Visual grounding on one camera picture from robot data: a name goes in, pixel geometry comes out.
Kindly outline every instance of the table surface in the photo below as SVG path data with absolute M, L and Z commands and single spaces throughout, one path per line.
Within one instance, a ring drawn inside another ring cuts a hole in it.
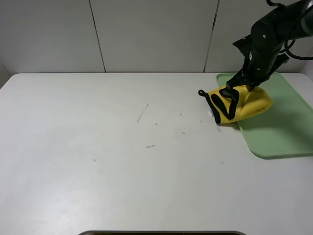
M 13 76 L 0 90 L 0 234 L 312 235 L 313 158 L 263 160 L 236 125 L 217 127 L 198 95 L 216 75 Z M 283 75 L 313 105 L 313 82 Z

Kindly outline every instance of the light green tray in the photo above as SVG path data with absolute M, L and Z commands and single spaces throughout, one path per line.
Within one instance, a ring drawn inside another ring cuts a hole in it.
M 219 74 L 224 86 L 235 74 Z M 313 109 L 278 73 L 260 85 L 273 100 L 266 112 L 237 122 L 250 148 L 262 158 L 313 156 Z

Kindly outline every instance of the black cable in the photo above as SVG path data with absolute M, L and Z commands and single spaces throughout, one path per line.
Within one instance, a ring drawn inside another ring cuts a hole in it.
M 297 60 L 313 60 L 313 56 L 311 57 L 302 57 L 302 56 L 298 56 L 298 55 L 294 55 L 290 52 L 289 48 L 288 48 L 288 38 L 290 37 L 291 35 L 291 32 L 293 30 L 293 28 L 295 27 L 295 25 L 306 15 L 308 14 L 311 10 L 313 9 L 313 5 L 310 6 L 308 9 L 306 9 L 295 21 L 294 23 L 292 24 L 292 27 L 290 28 L 288 34 L 287 34 L 287 37 L 285 39 L 285 42 L 284 42 L 284 47 L 285 47 L 285 51 L 287 53 L 288 56 L 294 58 L 294 59 L 297 59 Z
M 274 2 L 272 2 L 271 0 L 266 0 L 266 3 L 267 3 L 269 6 L 278 6 L 278 7 L 284 6 L 284 5 L 281 4 L 281 3 L 274 3 Z
M 293 39 L 293 41 L 289 44 L 288 49 L 290 49 L 294 43 L 295 43 L 295 39 Z M 284 52 L 286 52 L 285 49 L 279 51 L 279 53 L 284 53 Z

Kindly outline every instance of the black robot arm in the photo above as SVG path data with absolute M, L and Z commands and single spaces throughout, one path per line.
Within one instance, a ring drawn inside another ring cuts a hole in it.
M 286 54 L 279 55 L 282 46 L 290 57 L 312 59 L 293 55 L 287 42 L 313 36 L 313 0 L 300 0 L 288 6 L 270 0 L 267 3 L 277 8 L 257 21 L 250 35 L 233 43 L 245 61 L 243 68 L 227 82 L 228 89 L 246 85 L 251 91 L 268 80 L 289 59 Z

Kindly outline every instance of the white tabletop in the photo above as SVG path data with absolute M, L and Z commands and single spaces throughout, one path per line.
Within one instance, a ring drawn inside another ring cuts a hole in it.
M 13 76 L 0 90 L 0 234 L 312 235 L 313 158 L 263 160 L 235 125 L 218 129 L 198 95 L 216 75 Z M 283 75 L 313 105 L 313 82 Z

